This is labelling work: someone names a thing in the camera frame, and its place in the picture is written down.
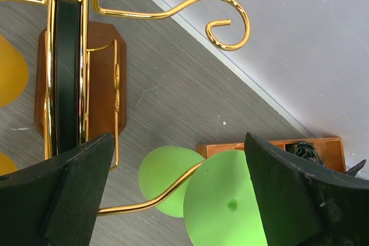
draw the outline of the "gold metal stand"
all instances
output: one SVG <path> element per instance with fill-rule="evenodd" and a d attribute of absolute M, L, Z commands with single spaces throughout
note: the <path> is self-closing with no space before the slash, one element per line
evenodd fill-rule
<path fill-rule="evenodd" d="M 20 1 L 37 5 L 48 5 L 48 23 L 47 23 L 47 33 L 46 33 L 46 96 L 44 103 L 44 141 L 45 141 L 45 158 L 50 158 L 57 154 L 57 129 L 55 127 L 55 107 L 54 107 L 54 92 L 55 92 L 55 9 L 56 9 L 56 1 L 57 0 L 11 0 L 11 1 Z M 114 89 L 115 89 L 115 147 L 116 147 L 116 159 L 115 165 L 112 169 L 118 166 L 119 162 L 119 149 L 118 149 L 118 112 L 119 112 L 119 65 L 116 62 L 116 52 L 117 46 L 116 41 L 113 41 L 111 44 L 95 48 L 95 49 L 87 49 L 87 29 L 88 29 L 88 0 L 74 0 L 79 1 L 81 7 L 81 30 L 80 30 L 80 64 L 78 65 L 80 68 L 79 77 L 79 101 L 78 101 L 78 144 L 84 143 L 89 136 L 89 67 L 90 67 L 90 53 L 92 51 L 98 51 L 105 49 L 109 46 L 114 45 L 115 50 L 115 58 L 114 58 Z M 194 2 L 200 0 L 186 0 L 183 3 L 173 7 L 168 11 L 164 11 L 161 13 L 140 13 L 140 12 L 130 12 L 124 10 L 114 10 L 114 9 L 106 9 L 100 7 L 99 0 L 91 0 L 91 5 L 96 13 L 106 15 L 106 16 L 115 16 L 115 17 L 123 17 L 123 18 L 132 18 L 139 20 L 159 20 L 163 18 L 168 18 L 188 7 Z M 250 22 L 248 20 L 248 16 L 244 10 L 244 8 L 235 0 L 221 0 L 224 1 L 231 6 L 233 6 L 238 13 L 240 14 L 243 23 L 244 23 L 244 35 L 240 42 L 236 44 L 225 44 L 216 39 L 213 34 L 212 28 L 217 26 L 225 26 L 230 25 L 231 20 L 215 20 L 211 21 L 206 25 L 205 33 L 208 39 L 212 42 L 212 44 L 226 51 L 237 50 L 240 47 L 243 47 L 249 37 L 250 37 Z M 183 174 L 174 184 L 172 184 L 169 188 L 167 188 L 161 195 L 157 198 L 154 198 L 150 201 L 140 204 L 134 204 L 129 206 L 119 206 L 119 207 L 109 207 L 104 208 L 99 211 L 99 215 L 109 215 L 109 214 L 121 214 L 121 213 L 130 213 L 134 211 L 148 209 L 155 205 L 158 205 L 167 197 L 169 197 L 185 180 L 187 180 L 194 171 L 201 165 L 197 164 L 191 169 L 189 169 L 185 174 Z"/>

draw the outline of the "wooden box compartment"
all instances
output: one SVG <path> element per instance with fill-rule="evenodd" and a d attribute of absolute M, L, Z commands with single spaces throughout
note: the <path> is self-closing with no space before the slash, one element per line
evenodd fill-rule
<path fill-rule="evenodd" d="M 291 139 L 283 141 L 270 141 L 270 143 L 285 150 L 286 145 L 298 143 L 300 141 L 312 143 L 328 168 L 341 173 L 346 172 L 342 138 Z M 229 143 L 197 146 L 197 152 L 204 158 L 209 158 L 212 155 L 226 150 L 244 150 L 244 144 Z"/>

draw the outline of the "gray table surface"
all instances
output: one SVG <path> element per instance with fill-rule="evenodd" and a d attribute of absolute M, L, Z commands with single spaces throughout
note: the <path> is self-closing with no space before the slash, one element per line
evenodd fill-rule
<path fill-rule="evenodd" d="M 101 0 L 104 7 L 158 12 L 151 0 Z M 0 33 L 25 56 L 24 93 L 0 109 L 0 152 L 19 168 L 43 158 L 43 140 L 33 126 L 37 38 L 46 7 L 0 3 Z M 301 138 L 275 110 L 228 70 L 174 20 L 137 21 L 101 17 L 127 43 L 127 126 L 120 135 L 121 166 L 110 173 L 101 206 L 143 201 L 138 169 L 162 145 L 195 149 L 199 143 L 241 142 L 251 131 L 265 139 Z M 96 221 L 91 245 L 191 245 L 182 219 L 156 209 Z"/>

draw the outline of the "green circle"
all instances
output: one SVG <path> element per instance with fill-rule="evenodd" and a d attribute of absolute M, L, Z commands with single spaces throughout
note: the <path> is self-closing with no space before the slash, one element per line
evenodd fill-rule
<path fill-rule="evenodd" d="M 194 246 L 267 245 L 243 151 L 204 161 L 184 198 L 184 222 Z"/>
<path fill-rule="evenodd" d="M 143 160 L 138 172 L 142 194 L 151 200 L 165 191 L 174 181 L 204 158 L 187 148 L 163 146 L 151 151 Z M 189 180 L 185 181 L 163 203 L 157 205 L 162 213 L 183 217 L 183 201 Z"/>

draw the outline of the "white wall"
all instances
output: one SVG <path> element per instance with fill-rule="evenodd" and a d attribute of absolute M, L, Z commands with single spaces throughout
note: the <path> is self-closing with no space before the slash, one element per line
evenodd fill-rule
<path fill-rule="evenodd" d="M 348 165 L 369 157 L 369 0 L 237 1 L 251 38 L 226 56 L 314 135 L 343 137 Z M 235 43 L 242 21 L 232 9 L 208 0 L 180 15 L 202 34 L 208 21 L 232 19 L 216 34 Z"/>

